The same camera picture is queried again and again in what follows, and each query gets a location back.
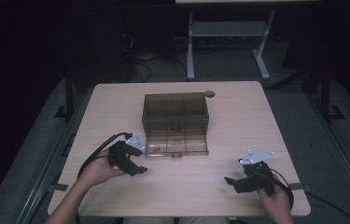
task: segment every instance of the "black cable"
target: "black cable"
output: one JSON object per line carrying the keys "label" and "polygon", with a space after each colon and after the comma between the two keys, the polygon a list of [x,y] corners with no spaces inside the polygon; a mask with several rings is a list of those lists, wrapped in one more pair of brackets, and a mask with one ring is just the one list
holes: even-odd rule
{"label": "black cable", "polygon": [[271,169],[271,168],[270,168],[270,170],[272,170],[275,173],[277,173],[278,175],[280,175],[280,177],[282,177],[282,179],[286,182],[287,187],[290,188],[290,186],[289,186],[288,182],[286,181],[286,179],[279,172],[277,172],[277,171],[275,171],[274,169]]}
{"label": "black cable", "polygon": [[136,79],[138,79],[138,81],[142,82],[142,83],[147,82],[150,79],[150,77],[151,77],[151,69],[149,69],[148,66],[146,66],[144,64],[141,64],[141,63],[136,63],[135,65],[139,65],[139,66],[145,67],[146,70],[148,70],[148,75],[147,75],[146,79],[143,79],[142,74],[137,70],[137,68],[135,70]]}
{"label": "black cable", "polygon": [[213,45],[213,49],[217,48],[217,44],[212,43],[212,41],[210,41],[210,38],[209,38],[209,39],[206,39],[205,44],[195,43],[193,47],[194,50],[192,52],[195,54],[212,54],[212,53],[218,52],[218,50],[208,49],[209,44]]}
{"label": "black cable", "polygon": [[[277,179],[275,179],[275,178],[268,177],[268,176],[263,175],[263,174],[260,174],[260,173],[258,173],[258,172],[254,172],[254,174],[263,176],[263,177],[268,178],[269,180],[273,181],[276,185],[278,185],[279,187],[281,187],[287,194],[288,194],[287,191],[289,190],[290,193],[291,193],[291,195],[292,195],[292,199],[290,198],[290,205],[291,205],[291,208],[292,208],[292,207],[293,207],[292,204],[294,204],[294,195],[293,195],[293,193],[291,192],[290,187],[288,186],[288,182],[286,181],[286,179],[285,179],[279,172],[275,171],[274,169],[271,169],[271,170],[274,171],[275,173],[277,173],[278,175],[280,175],[280,176],[283,178],[283,180],[284,180],[284,181],[286,182],[286,184],[287,184],[287,187],[286,187],[284,184],[282,184],[280,181],[278,181]],[[313,197],[314,199],[316,199],[316,200],[318,200],[318,201],[320,201],[320,202],[322,202],[322,203],[325,203],[325,204],[328,205],[328,206],[331,206],[331,207],[334,208],[334,209],[337,209],[338,211],[342,212],[344,215],[346,215],[347,217],[350,218],[350,214],[347,213],[346,211],[344,211],[342,208],[340,208],[340,207],[338,207],[338,206],[336,206],[336,205],[334,205],[334,204],[332,204],[332,203],[329,203],[329,202],[325,201],[324,199],[321,199],[321,198],[315,196],[314,194],[312,194],[312,193],[310,193],[310,192],[305,192],[305,194],[308,195],[308,196]]]}
{"label": "black cable", "polygon": [[332,204],[332,203],[329,203],[329,202],[327,202],[327,201],[325,201],[325,200],[323,200],[323,199],[321,199],[321,198],[315,196],[314,194],[312,194],[312,193],[310,193],[310,192],[305,192],[305,194],[308,195],[308,196],[311,196],[312,198],[314,198],[314,199],[316,199],[316,200],[318,200],[318,201],[320,201],[320,202],[322,202],[322,203],[325,203],[325,204],[328,205],[328,206],[331,206],[332,208],[337,209],[338,211],[342,212],[344,215],[346,215],[347,217],[350,218],[350,214],[347,213],[346,211],[344,211],[342,208],[340,208],[340,207],[338,207],[338,206],[336,206],[336,205],[334,205],[334,204]]}
{"label": "black cable", "polygon": [[93,161],[96,156],[101,152],[105,147],[107,147],[108,144],[110,144],[114,139],[118,138],[121,135],[127,135],[128,133],[117,133],[111,136],[109,139],[107,139],[105,142],[103,142],[96,150],[84,161],[84,163],[81,165],[81,168],[78,171],[77,179],[81,176],[82,172],[84,171],[85,167],[87,167],[91,161]]}
{"label": "black cable", "polygon": [[169,60],[169,61],[173,61],[173,62],[179,63],[179,64],[181,65],[181,67],[183,68],[183,70],[185,71],[185,73],[187,74],[187,68],[186,68],[186,66],[184,66],[184,64],[182,64],[182,62],[180,62],[180,61],[177,60],[177,59],[164,58],[164,57],[159,56],[159,55],[157,55],[157,56],[155,56],[155,57],[153,57],[153,58],[140,60],[140,61],[142,61],[142,62],[136,63],[136,65],[144,66],[145,68],[148,69],[149,75],[151,75],[151,70],[150,70],[146,65],[141,64],[141,63],[146,63],[146,62],[153,61],[153,60]]}

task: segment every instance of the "metal frame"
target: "metal frame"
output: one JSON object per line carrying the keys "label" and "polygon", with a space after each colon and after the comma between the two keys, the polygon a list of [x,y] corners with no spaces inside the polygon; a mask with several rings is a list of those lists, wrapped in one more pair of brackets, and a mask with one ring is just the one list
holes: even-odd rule
{"label": "metal frame", "polygon": [[189,12],[189,50],[187,52],[187,81],[195,79],[192,56],[192,38],[194,36],[261,36],[261,43],[253,49],[259,72],[263,79],[270,75],[262,59],[265,43],[270,33],[275,10],[271,10],[266,21],[194,21],[193,12]]}
{"label": "metal frame", "polygon": [[337,131],[332,126],[331,122],[327,120],[327,116],[322,114],[321,110],[319,110],[318,100],[312,94],[308,94],[307,96],[310,104],[315,105],[315,106],[312,106],[312,109],[318,115],[317,118],[319,119],[321,124],[323,124],[323,127],[325,131],[328,133],[329,138],[332,140],[332,143],[337,148],[338,153],[340,154],[340,157],[343,161],[344,168],[350,177],[350,154],[348,152],[349,148],[345,146],[345,144],[341,140],[341,137],[338,135]]}
{"label": "metal frame", "polygon": [[[86,96],[80,94],[76,105],[85,104],[86,100]],[[34,213],[44,199],[46,191],[49,190],[49,179],[51,178],[54,162],[63,153],[63,148],[67,147],[69,136],[72,136],[73,130],[79,125],[77,120],[81,120],[84,114],[84,111],[77,108],[77,106],[74,112],[74,116],[70,117],[70,120],[65,122],[62,129],[59,130],[58,139],[53,144],[46,163],[42,167],[42,171],[33,185],[16,223],[31,223]]]}

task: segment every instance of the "tabletop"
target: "tabletop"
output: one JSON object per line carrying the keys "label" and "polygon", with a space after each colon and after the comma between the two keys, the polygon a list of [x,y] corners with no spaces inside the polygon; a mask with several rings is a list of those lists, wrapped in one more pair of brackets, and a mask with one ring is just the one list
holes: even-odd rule
{"label": "tabletop", "polygon": [[[258,82],[182,82],[100,84],[95,87],[59,179],[70,187],[81,164],[107,138],[132,132],[144,136],[145,94],[213,91],[206,98],[209,154],[182,158],[131,157],[148,168],[141,175],[121,176],[93,187],[83,200],[81,216],[106,217],[247,217],[264,216],[254,192],[237,194],[224,176],[244,178],[238,159],[249,149],[274,152],[268,165],[289,184],[299,183],[294,165]],[[66,191],[55,190],[51,213]],[[293,190],[293,216],[306,216],[310,205],[302,189]]]}

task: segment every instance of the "metal stand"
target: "metal stand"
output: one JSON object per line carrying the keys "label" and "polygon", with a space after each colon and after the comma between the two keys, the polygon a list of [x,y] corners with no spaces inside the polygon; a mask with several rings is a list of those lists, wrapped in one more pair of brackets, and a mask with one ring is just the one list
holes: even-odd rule
{"label": "metal stand", "polygon": [[332,105],[332,109],[335,114],[329,113],[329,84],[330,77],[327,68],[325,68],[323,79],[322,79],[322,92],[320,101],[320,110],[326,121],[330,122],[332,119],[345,119],[345,116],[341,112],[340,108],[336,105]]}
{"label": "metal stand", "polygon": [[58,111],[55,114],[55,118],[65,118],[64,121],[70,120],[73,115],[74,106],[73,106],[73,83],[70,78],[70,72],[66,73],[64,79],[64,84],[66,88],[66,106],[60,106]]}
{"label": "metal stand", "polygon": [[262,30],[261,43],[259,44],[259,48],[253,49],[254,59],[256,60],[257,66],[259,67],[259,72],[264,79],[270,79],[270,74],[268,73],[267,67],[265,66],[265,63],[262,60],[261,56],[262,52],[264,51],[265,43],[268,39],[268,34],[271,30],[274,12],[274,10],[271,10],[270,15],[268,16],[268,20],[265,22],[264,28]]}
{"label": "metal stand", "polygon": [[192,57],[192,38],[194,36],[261,36],[261,43],[253,49],[253,55],[262,78],[269,79],[262,52],[271,30],[275,10],[271,10],[266,21],[194,21],[189,13],[189,50],[187,52],[187,81],[195,78]]}
{"label": "metal stand", "polygon": [[318,67],[318,64],[311,64],[308,67],[294,73],[293,75],[271,85],[271,86],[267,86],[265,87],[266,90],[279,90],[282,87],[285,87],[287,84],[290,84],[292,81],[296,80],[299,77],[303,77],[307,74],[310,74],[311,72],[313,72],[316,68]]}

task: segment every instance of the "cable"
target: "cable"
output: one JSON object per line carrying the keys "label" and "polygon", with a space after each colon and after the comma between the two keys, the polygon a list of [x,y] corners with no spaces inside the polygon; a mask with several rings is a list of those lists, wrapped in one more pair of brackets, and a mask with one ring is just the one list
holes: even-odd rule
{"label": "cable", "polygon": [[332,207],[332,208],[337,209],[338,211],[342,212],[344,215],[346,215],[347,217],[350,218],[350,214],[347,213],[346,211],[344,211],[343,209],[341,209],[340,207],[338,207],[338,206],[336,206],[336,205],[334,205],[334,204],[332,204],[332,203],[329,203],[329,202],[327,202],[327,201],[325,201],[325,200],[323,200],[323,199],[321,199],[321,198],[315,196],[314,194],[312,194],[312,193],[310,193],[310,192],[305,192],[305,194],[308,195],[308,196],[311,196],[312,198],[314,198],[314,199],[316,199],[316,200],[318,200],[318,201],[320,201],[320,202],[322,202],[322,203],[325,203],[326,205],[328,205],[328,206],[330,206],[330,207]]}
{"label": "cable", "polygon": [[128,49],[123,49],[125,52],[127,52],[127,53],[129,53],[129,52],[131,52],[131,49],[132,49],[132,47],[133,47],[133,39],[132,39],[132,37],[130,36],[130,35],[121,35],[122,37],[128,37],[130,40],[131,40],[131,44],[130,44],[130,46],[128,47]]}
{"label": "cable", "polygon": [[150,60],[150,59],[154,59],[154,58],[157,58],[157,57],[160,57],[159,54],[148,54],[148,55],[138,55],[136,56],[136,59],[137,60]]}
{"label": "cable", "polygon": [[[286,182],[287,187],[286,187],[284,184],[282,184],[280,181],[278,181],[277,179],[275,179],[275,178],[271,178],[271,177],[269,177],[269,176],[263,175],[263,174],[258,173],[258,172],[254,172],[254,174],[263,176],[263,177],[265,177],[265,178],[271,180],[271,181],[274,182],[276,185],[278,185],[279,187],[281,187],[287,194],[288,194],[288,190],[289,190],[289,192],[291,192],[291,189],[290,189],[290,187],[288,186],[288,182],[286,181],[286,179],[285,179],[279,172],[275,171],[274,169],[270,169],[270,170],[272,170],[272,171],[274,171],[275,173],[277,173],[278,175],[280,175],[280,176],[283,178],[283,180]],[[322,202],[322,203],[325,203],[325,204],[328,205],[328,206],[331,206],[332,208],[337,209],[338,211],[342,212],[344,215],[346,215],[347,217],[350,218],[350,214],[347,213],[346,211],[344,211],[343,209],[341,209],[340,207],[338,207],[338,206],[336,206],[336,205],[334,205],[334,204],[332,204],[332,203],[329,203],[329,202],[325,201],[324,199],[321,199],[321,198],[315,196],[314,194],[312,194],[312,193],[310,193],[310,192],[305,192],[305,194],[306,194],[306,195],[309,195],[309,196],[311,196],[311,197],[313,197],[314,199],[316,199],[316,200],[318,200],[318,201],[320,201],[320,202]],[[292,195],[292,199],[290,198],[290,205],[291,205],[291,208],[292,208],[292,207],[293,207],[293,204],[294,204],[294,195],[292,194],[292,192],[291,192],[291,195]]]}
{"label": "cable", "polygon": [[176,63],[178,63],[178,64],[181,65],[181,67],[183,68],[184,72],[187,74],[187,68],[186,68],[186,66],[184,66],[184,64],[182,64],[182,62],[180,62],[180,61],[177,60],[177,59],[168,59],[168,58],[164,58],[164,57],[162,57],[162,56],[160,56],[160,55],[151,55],[150,58],[145,58],[142,62],[136,63],[136,64],[137,64],[137,65],[144,66],[146,69],[148,69],[149,73],[151,74],[151,70],[150,70],[147,66],[143,65],[142,63],[146,63],[146,62],[149,62],[149,61],[152,61],[152,60],[169,60],[169,61],[176,62]]}
{"label": "cable", "polygon": [[101,152],[105,147],[107,147],[108,144],[110,144],[114,139],[118,138],[121,135],[129,135],[128,133],[117,133],[111,136],[109,139],[107,139],[105,142],[103,142],[96,150],[82,163],[81,168],[78,171],[77,179],[81,176],[82,172],[84,171],[85,167],[87,167],[91,161],[96,159],[96,156]]}
{"label": "cable", "polygon": [[139,72],[139,70],[137,70],[137,68],[135,69],[135,74],[134,74],[136,76],[136,79],[139,82],[141,82],[141,83],[147,82],[150,79],[150,77],[151,77],[151,70],[149,69],[149,67],[144,65],[144,64],[141,64],[141,63],[136,63],[135,65],[139,65],[139,66],[145,67],[148,70],[148,75],[147,75],[146,79],[143,79],[142,74]]}
{"label": "cable", "polygon": [[280,175],[280,177],[282,177],[282,179],[286,182],[287,187],[290,188],[290,186],[289,186],[288,182],[286,181],[286,179],[281,174],[279,174],[279,172],[275,171],[274,169],[270,169],[270,170],[272,170],[275,173],[277,173],[278,175]]}

